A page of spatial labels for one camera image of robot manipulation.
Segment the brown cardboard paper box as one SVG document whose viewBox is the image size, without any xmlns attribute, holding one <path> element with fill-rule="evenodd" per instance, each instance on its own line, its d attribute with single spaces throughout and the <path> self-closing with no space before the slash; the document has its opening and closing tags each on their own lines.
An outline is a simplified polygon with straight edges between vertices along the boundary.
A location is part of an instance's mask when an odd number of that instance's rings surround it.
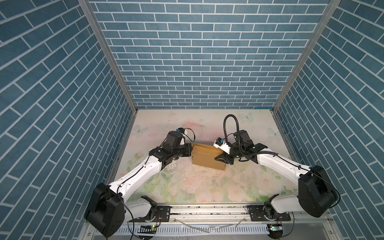
<svg viewBox="0 0 384 240">
<path fill-rule="evenodd" d="M 214 146 L 204 144 L 193 144 L 192 163 L 197 166 L 224 171 L 226 164 L 215 160 L 223 153 L 222 150 Z"/>
</svg>

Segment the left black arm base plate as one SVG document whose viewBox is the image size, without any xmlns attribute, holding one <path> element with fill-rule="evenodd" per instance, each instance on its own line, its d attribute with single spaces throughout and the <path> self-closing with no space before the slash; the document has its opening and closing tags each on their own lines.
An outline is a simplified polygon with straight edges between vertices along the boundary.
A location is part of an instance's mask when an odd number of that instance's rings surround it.
<svg viewBox="0 0 384 240">
<path fill-rule="evenodd" d="M 144 217 L 136 217 L 133 220 L 130 219 L 130 222 L 155 222 L 156 217 L 160 217 L 158 222 L 169 222 L 171 215 L 171 206 L 156 206 L 156 208 L 151 207 L 149 212 Z"/>
</svg>

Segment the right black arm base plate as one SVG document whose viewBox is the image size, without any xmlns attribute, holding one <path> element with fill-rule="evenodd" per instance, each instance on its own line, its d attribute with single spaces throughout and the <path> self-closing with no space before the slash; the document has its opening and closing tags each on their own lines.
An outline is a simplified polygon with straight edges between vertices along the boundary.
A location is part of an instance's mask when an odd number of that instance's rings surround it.
<svg viewBox="0 0 384 240">
<path fill-rule="evenodd" d="M 291 221 L 291 216 L 289 213 L 279 214 L 275 210 L 272 210 L 270 207 L 266 207 L 265 205 L 247 205 L 246 210 L 249 213 L 252 222 Z"/>
</svg>

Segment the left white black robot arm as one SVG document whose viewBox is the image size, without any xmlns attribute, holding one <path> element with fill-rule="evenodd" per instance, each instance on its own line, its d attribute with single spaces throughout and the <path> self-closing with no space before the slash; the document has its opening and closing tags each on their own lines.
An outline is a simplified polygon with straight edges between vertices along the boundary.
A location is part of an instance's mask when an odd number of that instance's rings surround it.
<svg viewBox="0 0 384 240">
<path fill-rule="evenodd" d="M 147 180 L 173 161 L 190 157 L 192 144 L 186 143 L 188 129 L 170 131 L 160 146 L 150 150 L 138 166 L 108 185 L 98 184 L 89 200 L 84 218 L 105 238 L 111 237 L 124 222 L 140 218 L 152 220 L 157 203 L 147 196 L 129 202 L 131 195 Z"/>
</svg>

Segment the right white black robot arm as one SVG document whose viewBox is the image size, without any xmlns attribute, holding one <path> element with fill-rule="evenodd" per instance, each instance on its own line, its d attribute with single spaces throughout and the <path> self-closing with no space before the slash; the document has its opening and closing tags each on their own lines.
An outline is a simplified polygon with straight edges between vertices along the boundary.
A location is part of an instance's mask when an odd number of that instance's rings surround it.
<svg viewBox="0 0 384 240">
<path fill-rule="evenodd" d="M 234 133 L 234 138 L 232 144 L 227 139 L 215 140 L 214 147 L 223 151 L 215 158 L 217 161 L 229 165 L 233 165 L 235 159 L 240 162 L 252 161 L 287 178 L 298 191 L 291 195 L 275 194 L 265 201 L 264 213 L 267 219 L 274 221 L 279 214 L 288 212 L 306 212 L 319 218 L 338 204 L 340 193 L 321 166 L 301 165 L 280 156 L 266 145 L 254 144 L 245 130 Z"/>
</svg>

